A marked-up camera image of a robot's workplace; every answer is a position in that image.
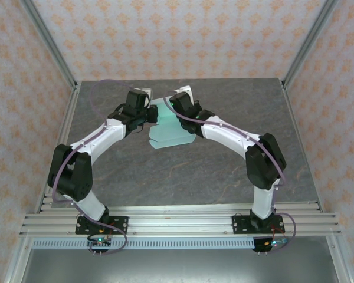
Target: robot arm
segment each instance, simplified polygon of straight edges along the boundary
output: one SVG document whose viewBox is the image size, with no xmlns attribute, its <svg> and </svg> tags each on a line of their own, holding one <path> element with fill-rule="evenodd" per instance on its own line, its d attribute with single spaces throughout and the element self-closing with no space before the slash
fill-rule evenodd
<svg viewBox="0 0 354 283">
<path fill-rule="evenodd" d="M 57 191 L 73 201 L 86 215 L 101 223 L 107 223 L 109 210 L 96 198 L 91 190 L 93 184 L 92 165 L 110 146 L 128 136 L 145 122 L 155 123 L 158 110 L 150 105 L 150 89 L 129 91 L 126 103 L 108 116 L 106 122 L 82 140 L 66 146 L 56 147 L 47 183 L 54 186 L 55 177 L 65 158 L 81 146 L 63 169 Z"/>
<path fill-rule="evenodd" d="M 54 152 L 48 185 L 54 186 L 55 177 L 67 156 L 76 148 L 77 152 L 68 162 L 57 184 L 57 191 L 67 199 L 72 200 L 86 215 L 101 223 L 109 223 L 109 210 L 92 192 L 92 164 L 111 145 L 128 136 L 138 126 L 145 122 L 155 123 L 158 117 L 156 106 L 150 106 L 152 93 L 150 90 L 131 90 L 126 103 L 118 106 L 116 111 L 108 116 L 106 122 L 84 139 L 71 146 L 60 144 Z M 237 152 L 246 161 L 247 176 L 254 185 L 254 204 L 249 220 L 243 223 L 244 233 L 252 230 L 254 233 L 269 233 L 267 231 L 273 221 L 273 192 L 280 181 L 280 176 L 271 160 L 257 144 L 262 144 L 284 170 L 286 162 L 275 138 L 270 134 L 263 136 L 248 133 L 238 128 L 228 129 L 228 123 L 222 121 L 214 113 L 203 110 L 199 101 L 193 101 L 190 87 L 180 89 L 170 99 L 173 109 L 201 123 L 179 118 L 183 129 L 206 139 L 215 140 Z"/>
<path fill-rule="evenodd" d="M 183 129 L 202 138 L 215 140 L 245 159 L 247 176 L 254 185 L 254 203 L 250 212 L 250 221 L 258 231 L 268 226 L 273 217 L 273 192 L 280 181 L 280 176 L 271 160 L 254 141 L 262 144 L 277 161 L 281 170 L 284 170 L 286 161 L 275 138 L 268 133 L 260 136 L 234 126 L 229 129 L 225 126 L 229 125 L 228 123 L 222 121 L 214 113 L 203 110 L 198 100 L 192 101 L 191 91 L 183 88 L 176 92 L 177 94 L 170 99 L 173 109 L 187 118 L 202 121 L 199 123 L 179 117 Z"/>
</svg>

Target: black mounting plate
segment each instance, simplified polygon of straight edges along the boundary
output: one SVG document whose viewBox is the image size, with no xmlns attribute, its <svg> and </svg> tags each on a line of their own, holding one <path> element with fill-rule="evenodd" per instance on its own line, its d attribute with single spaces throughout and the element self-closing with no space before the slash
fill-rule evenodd
<svg viewBox="0 0 354 283">
<path fill-rule="evenodd" d="M 249 215 L 232 216 L 232 228 L 234 234 L 273 234 L 273 227 L 279 228 L 285 233 L 283 218 L 280 215 L 271 215 L 268 217 L 267 223 L 260 229 L 254 227 L 250 222 Z M 275 234 L 282 234 L 279 230 L 275 230 Z"/>
<path fill-rule="evenodd" d="M 113 226 L 117 227 L 118 229 L 121 229 L 125 234 L 127 234 L 127 228 L 129 227 L 129 217 L 128 216 L 109 216 L 109 222 L 108 223 L 113 223 Z M 79 216 L 77 218 L 77 224 L 76 224 L 76 230 L 75 234 L 76 235 L 121 235 L 118 230 L 111 230 L 106 227 L 99 226 L 97 224 L 94 224 L 90 222 L 88 219 L 86 219 L 83 216 Z"/>
</svg>

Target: perforated metal strip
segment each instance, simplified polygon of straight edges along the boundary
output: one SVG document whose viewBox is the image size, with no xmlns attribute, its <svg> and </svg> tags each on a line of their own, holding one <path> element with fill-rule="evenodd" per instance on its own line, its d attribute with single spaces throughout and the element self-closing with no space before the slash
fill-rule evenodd
<svg viewBox="0 0 354 283">
<path fill-rule="evenodd" d="M 35 238 L 32 249 L 87 249 L 84 238 Z M 123 244 L 123 239 L 112 239 L 111 249 Z M 250 249 L 253 238 L 129 238 L 126 249 Z"/>
</svg>

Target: orange floral wallpaper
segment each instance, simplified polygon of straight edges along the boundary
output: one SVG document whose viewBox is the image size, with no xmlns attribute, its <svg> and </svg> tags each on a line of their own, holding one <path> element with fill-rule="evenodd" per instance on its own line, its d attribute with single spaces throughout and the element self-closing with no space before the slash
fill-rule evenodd
<svg viewBox="0 0 354 283">
<path fill-rule="evenodd" d="M 0 1 L 0 282 L 33 212 L 70 89 L 19 0 Z"/>
<path fill-rule="evenodd" d="M 35 0 L 77 80 L 283 78 L 325 0 Z"/>
<path fill-rule="evenodd" d="M 339 1 L 288 91 L 325 209 L 354 252 L 354 0 Z"/>
</svg>

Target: green translucent object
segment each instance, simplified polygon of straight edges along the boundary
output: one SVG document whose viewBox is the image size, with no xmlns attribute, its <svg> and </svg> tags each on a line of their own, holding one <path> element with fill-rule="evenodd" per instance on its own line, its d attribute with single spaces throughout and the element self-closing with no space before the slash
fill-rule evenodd
<svg viewBox="0 0 354 283">
<path fill-rule="evenodd" d="M 157 125 L 149 130 L 149 143 L 153 148 L 161 149 L 194 141 L 195 135 L 189 134 L 181 127 L 176 115 L 167 108 L 162 98 L 152 100 L 151 104 L 157 105 L 159 112 Z"/>
</svg>

